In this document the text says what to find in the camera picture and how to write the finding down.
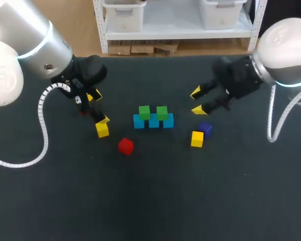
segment black tabletop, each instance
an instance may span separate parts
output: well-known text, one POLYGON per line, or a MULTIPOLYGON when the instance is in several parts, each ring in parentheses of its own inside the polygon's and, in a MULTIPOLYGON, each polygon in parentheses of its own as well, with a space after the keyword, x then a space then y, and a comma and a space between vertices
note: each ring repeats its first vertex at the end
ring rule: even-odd
MULTIPOLYGON (((46 157, 24 169, 0 166, 0 241, 301 240, 301 107, 274 144, 266 139, 266 85, 231 111, 194 115, 210 97, 189 95, 212 78, 215 59, 105 58, 108 77, 98 88, 110 136, 102 139, 74 100, 51 93, 46 157), (139 105, 167 105, 175 127, 135 130, 139 105), (202 121, 214 134, 191 148, 202 121), (135 144, 128 157, 117 150, 124 137, 135 144)), ((48 85, 25 72, 21 97, 0 108, 2 160, 39 155, 37 104, 48 85)), ((287 103, 280 90, 276 120, 287 103)))

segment white storage bin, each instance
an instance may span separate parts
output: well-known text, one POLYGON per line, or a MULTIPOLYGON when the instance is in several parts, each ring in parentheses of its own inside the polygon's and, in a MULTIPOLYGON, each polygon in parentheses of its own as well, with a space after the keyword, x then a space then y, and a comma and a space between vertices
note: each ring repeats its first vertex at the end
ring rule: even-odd
POLYGON ((117 33, 141 32, 146 1, 104 0, 108 28, 117 33))
POLYGON ((205 29, 231 29, 247 0, 199 0, 205 29))

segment shelf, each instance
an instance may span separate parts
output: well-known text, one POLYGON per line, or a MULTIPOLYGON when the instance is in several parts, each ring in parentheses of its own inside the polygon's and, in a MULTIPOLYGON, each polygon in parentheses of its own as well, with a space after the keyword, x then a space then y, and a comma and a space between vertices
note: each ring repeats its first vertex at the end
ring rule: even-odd
POLYGON ((233 29, 205 30, 198 0, 149 0, 145 6, 143 31, 115 33, 107 28, 107 40, 249 38, 253 29, 244 9, 233 29))

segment white cable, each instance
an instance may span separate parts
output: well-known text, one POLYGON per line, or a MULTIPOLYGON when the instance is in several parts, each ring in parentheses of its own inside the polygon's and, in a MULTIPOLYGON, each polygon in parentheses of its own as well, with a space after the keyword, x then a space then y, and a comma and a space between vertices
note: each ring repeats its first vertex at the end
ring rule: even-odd
POLYGON ((39 118, 40 126, 42 129, 42 134, 44 136, 44 147, 41 151, 41 154, 36 159, 34 159, 30 162, 27 162, 27 163, 23 163, 23 164, 11 164, 11 163, 7 163, 7 162, 0 160, 1 166, 9 167, 9 168, 23 168, 23 167, 28 167, 33 164, 36 164, 41 159, 43 159, 43 157, 45 156, 45 154, 48 150, 48 133, 47 133, 47 128, 46 128, 44 114, 43 114, 44 102, 45 102, 47 95, 50 93, 50 91, 52 91, 55 88, 62 88, 65 91, 70 92, 70 87, 68 85, 63 84, 63 83, 56 83, 56 84, 52 84, 52 85, 48 86, 40 97, 40 100, 38 103, 38 118, 39 118))
POLYGON ((284 109, 284 111, 277 123, 274 134, 272 136, 271 132, 272 132, 272 115, 273 115, 274 97, 275 97, 275 85, 272 86, 272 89, 271 89, 269 115, 268 115, 268 119, 267 119, 267 139, 272 143, 275 142, 277 137, 279 136, 282 126, 285 122, 285 119, 289 115, 292 108, 301 100, 301 92, 296 97, 294 97, 293 100, 291 100, 291 102, 284 109))

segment wooden floor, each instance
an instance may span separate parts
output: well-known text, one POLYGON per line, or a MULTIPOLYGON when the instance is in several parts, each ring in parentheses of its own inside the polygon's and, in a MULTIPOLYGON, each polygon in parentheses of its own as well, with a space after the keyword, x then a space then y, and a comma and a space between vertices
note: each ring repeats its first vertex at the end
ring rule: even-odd
MULTIPOLYGON (((55 25, 77 56, 101 53, 92 0, 33 0, 55 25)), ((178 56, 245 54, 248 39, 182 41, 178 56)))

